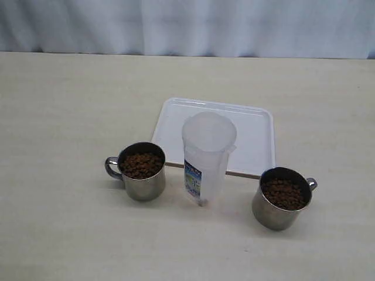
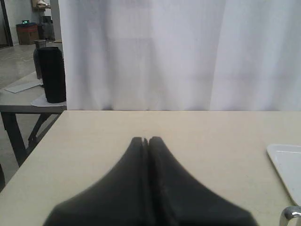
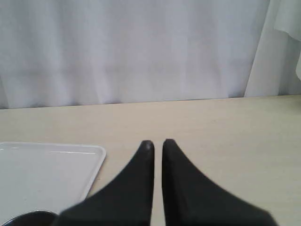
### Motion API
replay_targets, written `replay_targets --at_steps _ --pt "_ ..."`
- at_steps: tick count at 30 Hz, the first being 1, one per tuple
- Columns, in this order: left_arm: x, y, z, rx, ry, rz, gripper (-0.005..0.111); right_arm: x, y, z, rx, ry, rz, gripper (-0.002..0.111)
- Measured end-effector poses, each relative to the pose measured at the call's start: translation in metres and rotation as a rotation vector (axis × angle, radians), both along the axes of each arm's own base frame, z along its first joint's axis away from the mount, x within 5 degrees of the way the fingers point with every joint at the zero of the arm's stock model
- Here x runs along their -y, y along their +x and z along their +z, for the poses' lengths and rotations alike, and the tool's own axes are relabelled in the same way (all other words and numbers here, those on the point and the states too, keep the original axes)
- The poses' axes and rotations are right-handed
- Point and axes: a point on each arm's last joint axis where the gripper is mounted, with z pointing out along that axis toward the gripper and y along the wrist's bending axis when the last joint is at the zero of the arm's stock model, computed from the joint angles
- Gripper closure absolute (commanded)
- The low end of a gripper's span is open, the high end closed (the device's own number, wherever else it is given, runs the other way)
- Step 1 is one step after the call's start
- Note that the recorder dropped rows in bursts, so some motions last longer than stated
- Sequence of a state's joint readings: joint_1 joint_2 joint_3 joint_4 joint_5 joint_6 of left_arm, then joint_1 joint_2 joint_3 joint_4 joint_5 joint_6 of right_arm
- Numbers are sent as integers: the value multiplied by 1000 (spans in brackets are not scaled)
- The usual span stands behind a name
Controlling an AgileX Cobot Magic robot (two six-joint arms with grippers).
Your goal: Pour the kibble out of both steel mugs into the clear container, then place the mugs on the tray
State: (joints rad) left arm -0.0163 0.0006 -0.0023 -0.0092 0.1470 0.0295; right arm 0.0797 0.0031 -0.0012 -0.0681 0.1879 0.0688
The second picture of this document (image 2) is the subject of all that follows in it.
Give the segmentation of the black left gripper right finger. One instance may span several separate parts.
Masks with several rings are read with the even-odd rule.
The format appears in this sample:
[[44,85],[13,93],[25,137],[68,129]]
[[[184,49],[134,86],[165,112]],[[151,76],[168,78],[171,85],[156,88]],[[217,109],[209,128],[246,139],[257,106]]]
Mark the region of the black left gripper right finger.
[[255,226],[245,209],[198,182],[173,156],[163,139],[148,146],[149,183],[158,226]]

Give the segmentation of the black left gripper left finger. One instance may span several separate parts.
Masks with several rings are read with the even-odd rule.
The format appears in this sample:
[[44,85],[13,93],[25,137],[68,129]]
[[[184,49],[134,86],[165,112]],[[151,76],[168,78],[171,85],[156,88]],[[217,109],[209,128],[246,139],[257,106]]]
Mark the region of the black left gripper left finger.
[[115,166],[95,184],[56,205],[46,226],[149,226],[151,194],[147,140],[135,137]]

